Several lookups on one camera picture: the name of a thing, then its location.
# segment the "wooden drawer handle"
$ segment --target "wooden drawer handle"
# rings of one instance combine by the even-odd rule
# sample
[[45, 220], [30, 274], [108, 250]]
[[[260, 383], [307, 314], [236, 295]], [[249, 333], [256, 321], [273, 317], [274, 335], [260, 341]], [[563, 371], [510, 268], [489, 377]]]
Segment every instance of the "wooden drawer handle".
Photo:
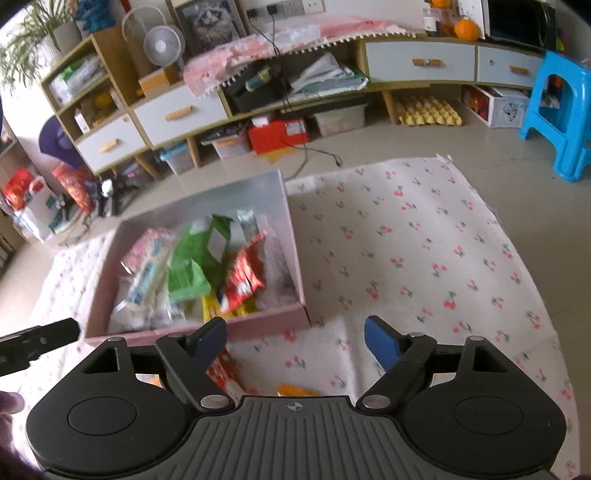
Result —
[[440, 67], [443, 62], [438, 59], [413, 59], [415, 67]]
[[112, 142], [107, 143], [104, 147], [101, 147], [99, 152], [100, 153], [107, 153], [110, 150], [113, 150], [117, 145], [119, 145], [119, 139], [115, 139]]
[[180, 120], [181, 118], [191, 115], [191, 113], [193, 113], [193, 106], [186, 106], [185, 108], [181, 108], [176, 112], [169, 113], [166, 116], [166, 121], [172, 122], [173, 120]]
[[517, 75], [529, 75], [530, 71], [528, 69], [525, 69], [523, 67], [515, 67], [513, 65], [509, 65], [509, 69], [511, 72], [517, 74]]

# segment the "pink blanket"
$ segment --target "pink blanket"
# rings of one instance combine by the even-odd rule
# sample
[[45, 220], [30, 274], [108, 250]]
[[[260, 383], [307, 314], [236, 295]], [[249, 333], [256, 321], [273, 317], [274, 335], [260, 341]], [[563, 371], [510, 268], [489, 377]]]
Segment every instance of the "pink blanket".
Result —
[[[280, 53], [289, 53], [307, 48], [350, 41], [369, 35], [410, 35], [388, 20], [371, 20], [363, 17], [320, 17], [306, 23], [296, 18], [277, 22], [275, 45]], [[265, 34], [271, 38], [272, 33]], [[248, 63], [275, 56], [275, 49], [263, 35], [250, 35], [190, 60], [184, 69], [184, 81], [197, 95], [205, 95], [230, 80]]]

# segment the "egg tray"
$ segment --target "egg tray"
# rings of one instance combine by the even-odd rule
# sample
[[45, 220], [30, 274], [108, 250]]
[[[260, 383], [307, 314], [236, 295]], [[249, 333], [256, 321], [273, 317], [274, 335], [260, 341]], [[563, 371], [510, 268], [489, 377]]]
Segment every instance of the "egg tray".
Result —
[[447, 125], [460, 127], [462, 117], [445, 100], [440, 101], [433, 95], [412, 95], [395, 98], [396, 117], [403, 125]]

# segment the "cabinet drawer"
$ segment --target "cabinet drawer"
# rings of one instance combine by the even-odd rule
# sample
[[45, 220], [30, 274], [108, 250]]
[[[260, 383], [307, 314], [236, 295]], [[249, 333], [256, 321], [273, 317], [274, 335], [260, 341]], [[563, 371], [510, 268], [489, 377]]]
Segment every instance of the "cabinet drawer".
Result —
[[517, 51], [478, 47], [476, 80], [532, 88], [542, 60]]
[[124, 115], [80, 142], [78, 150], [96, 173], [128, 158], [145, 146], [129, 115]]
[[367, 42], [365, 47], [372, 82], [474, 81], [474, 45], [391, 41]]
[[217, 93], [199, 99], [186, 85], [137, 107], [135, 114], [152, 145], [228, 118]]

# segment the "metal screw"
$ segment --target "metal screw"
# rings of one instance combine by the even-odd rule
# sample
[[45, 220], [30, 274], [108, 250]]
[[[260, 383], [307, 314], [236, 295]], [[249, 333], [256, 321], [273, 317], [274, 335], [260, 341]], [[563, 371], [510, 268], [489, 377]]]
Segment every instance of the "metal screw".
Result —
[[201, 406], [208, 410], [218, 410], [226, 408], [230, 401], [223, 395], [208, 395], [201, 399]]
[[381, 410], [390, 405], [390, 399], [383, 395], [368, 395], [363, 399], [363, 406], [372, 410]]

